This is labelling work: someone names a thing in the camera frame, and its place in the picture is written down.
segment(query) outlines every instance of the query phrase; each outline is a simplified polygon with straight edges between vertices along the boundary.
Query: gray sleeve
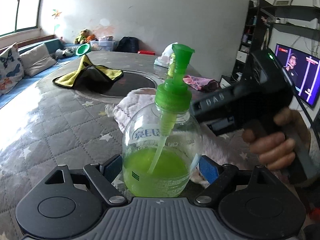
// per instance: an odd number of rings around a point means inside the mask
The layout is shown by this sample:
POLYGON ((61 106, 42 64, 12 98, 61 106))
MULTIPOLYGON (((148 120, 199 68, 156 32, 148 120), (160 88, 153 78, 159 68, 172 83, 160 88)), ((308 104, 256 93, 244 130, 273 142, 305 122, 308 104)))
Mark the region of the gray sleeve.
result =
POLYGON ((320 170, 320 149, 313 129, 309 129, 311 135, 309 156, 314 165, 320 170))

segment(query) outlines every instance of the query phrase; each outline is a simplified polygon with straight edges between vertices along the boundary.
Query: green pump head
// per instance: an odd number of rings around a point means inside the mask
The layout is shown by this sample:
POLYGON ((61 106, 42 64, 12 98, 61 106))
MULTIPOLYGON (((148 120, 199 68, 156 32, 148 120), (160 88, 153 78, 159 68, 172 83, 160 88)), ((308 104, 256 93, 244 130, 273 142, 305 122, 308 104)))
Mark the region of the green pump head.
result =
POLYGON ((173 78, 165 80, 157 88, 155 103, 162 110, 160 133, 169 136, 177 119, 177 114, 188 111, 192 94, 182 80, 194 49, 182 44, 173 44, 176 67, 173 78))

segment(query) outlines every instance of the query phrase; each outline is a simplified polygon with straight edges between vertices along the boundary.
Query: green pump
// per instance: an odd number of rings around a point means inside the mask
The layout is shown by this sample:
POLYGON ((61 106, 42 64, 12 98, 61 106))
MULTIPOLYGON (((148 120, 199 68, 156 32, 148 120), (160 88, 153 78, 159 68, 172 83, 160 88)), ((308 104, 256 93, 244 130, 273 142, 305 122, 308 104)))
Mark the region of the green pump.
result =
POLYGON ((183 44, 173 44, 172 50, 176 56, 174 76, 166 79, 164 84, 158 86, 155 97, 155 103, 161 110, 161 138, 148 170, 149 173, 153 172, 159 160, 166 139, 176 123, 177 114, 188 111, 192 98, 192 94, 188 90, 188 85, 183 81, 183 77, 195 50, 183 44))

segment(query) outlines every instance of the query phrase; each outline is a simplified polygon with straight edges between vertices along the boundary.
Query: window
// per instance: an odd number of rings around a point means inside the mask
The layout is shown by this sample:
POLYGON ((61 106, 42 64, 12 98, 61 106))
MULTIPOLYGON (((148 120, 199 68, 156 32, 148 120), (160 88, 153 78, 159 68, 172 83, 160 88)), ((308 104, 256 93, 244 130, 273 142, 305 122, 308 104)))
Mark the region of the window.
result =
POLYGON ((40 0, 0 0, 0 36, 37 27, 40 0))

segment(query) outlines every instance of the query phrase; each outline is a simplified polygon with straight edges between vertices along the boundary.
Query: hand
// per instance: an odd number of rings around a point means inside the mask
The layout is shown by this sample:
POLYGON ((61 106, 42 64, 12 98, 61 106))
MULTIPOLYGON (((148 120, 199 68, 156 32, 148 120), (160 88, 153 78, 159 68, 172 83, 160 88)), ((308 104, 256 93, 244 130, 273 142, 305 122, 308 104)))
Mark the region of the hand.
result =
MULTIPOLYGON (((310 132, 298 111, 286 107, 276 114, 273 120, 278 126, 291 123, 305 147, 310 148, 310 132)), ((266 165, 271 171, 283 169, 295 159, 296 155, 293 152, 295 141, 291 138, 285 140, 283 132, 256 139, 252 130, 246 129, 242 138, 250 143, 250 151, 259 155, 260 163, 266 165)))

